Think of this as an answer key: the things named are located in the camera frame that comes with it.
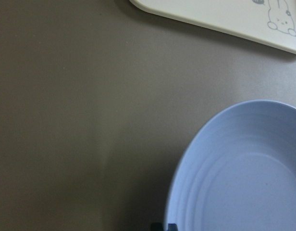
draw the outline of plate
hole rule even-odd
[[[172,181],[179,231],[296,231],[296,108],[248,101],[212,118]]]
[[[296,54],[296,0],[130,0],[157,15]]]

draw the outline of cartoon animal print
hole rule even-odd
[[[256,4],[264,4],[264,0],[253,0]],[[296,36],[294,21],[285,0],[268,0],[268,27],[282,33]]]

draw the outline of bunny illustration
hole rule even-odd
[[[264,4],[264,0],[253,0],[254,3]],[[268,27],[291,36],[296,36],[294,21],[285,0],[268,0]]]

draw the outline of black object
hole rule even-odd
[[[150,225],[150,231],[164,231],[162,223],[152,223]],[[176,224],[168,224],[167,231],[178,231]]]

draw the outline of blue plate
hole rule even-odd
[[[248,101],[211,119],[173,178],[179,231],[296,231],[296,108]]]

